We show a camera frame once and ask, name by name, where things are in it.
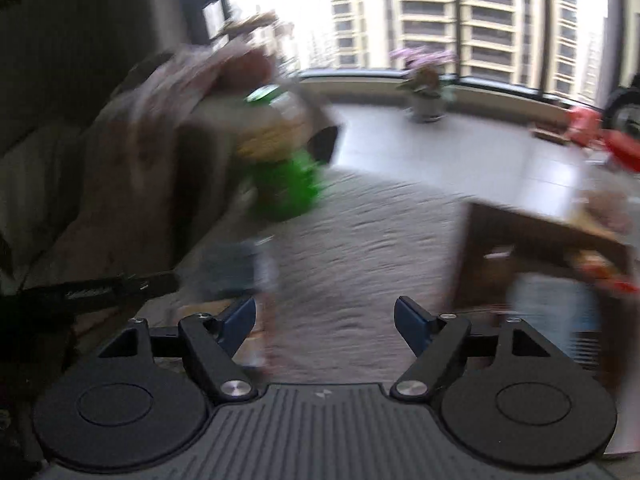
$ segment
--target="white tiled floor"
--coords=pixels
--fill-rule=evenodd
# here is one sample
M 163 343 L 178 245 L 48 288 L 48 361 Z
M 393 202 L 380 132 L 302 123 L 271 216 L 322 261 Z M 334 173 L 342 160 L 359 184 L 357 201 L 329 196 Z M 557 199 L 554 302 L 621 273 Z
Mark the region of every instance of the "white tiled floor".
M 379 105 L 334 105 L 344 124 L 334 164 L 563 217 L 580 155 L 516 124 L 449 114 L 431 124 Z

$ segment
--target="ribbed gray surface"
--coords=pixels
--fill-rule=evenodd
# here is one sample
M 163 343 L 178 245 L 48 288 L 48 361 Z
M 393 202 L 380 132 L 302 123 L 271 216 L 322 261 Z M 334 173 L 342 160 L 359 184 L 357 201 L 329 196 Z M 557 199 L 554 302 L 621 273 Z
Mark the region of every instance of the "ribbed gray surface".
M 54 466 L 44 480 L 599 480 L 595 465 L 514 474 L 464 453 L 423 406 L 387 399 L 376 384 L 273 385 L 261 399 L 218 411 L 203 438 L 145 472 L 87 475 Z

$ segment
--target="green lid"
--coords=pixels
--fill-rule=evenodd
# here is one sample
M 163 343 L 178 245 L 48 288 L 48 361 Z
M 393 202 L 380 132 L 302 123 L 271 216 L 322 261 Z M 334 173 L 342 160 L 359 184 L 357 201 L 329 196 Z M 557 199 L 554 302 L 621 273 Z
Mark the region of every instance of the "green lid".
M 268 105 L 279 95 L 282 95 L 285 89 L 280 85 L 267 85 L 258 88 L 244 98 L 251 105 Z

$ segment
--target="metal screw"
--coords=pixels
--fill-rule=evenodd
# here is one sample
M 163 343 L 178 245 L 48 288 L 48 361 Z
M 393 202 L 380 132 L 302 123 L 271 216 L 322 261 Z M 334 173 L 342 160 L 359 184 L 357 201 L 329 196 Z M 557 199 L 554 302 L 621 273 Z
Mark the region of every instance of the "metal screw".
M 426 384 L 420 381 L 402 381 L 396 384 L 396 390 L 405 397 L 417 397 L 424 395 L 428 388 Z
M 232 380 L 223 383 L 220 390 L 229 397 L 243 397 L 251 391 L 251 385 L 245 381 Z

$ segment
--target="white flower pot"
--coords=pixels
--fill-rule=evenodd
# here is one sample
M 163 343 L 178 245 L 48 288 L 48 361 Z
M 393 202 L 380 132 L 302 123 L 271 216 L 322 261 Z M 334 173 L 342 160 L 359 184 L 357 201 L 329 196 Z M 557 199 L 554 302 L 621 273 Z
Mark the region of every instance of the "white flower pot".
M 425 97 L 417 93 L 409 94 L 409 106 L 414 121 L 432 123 L 444 116 L 444 101 L 441 97 Z

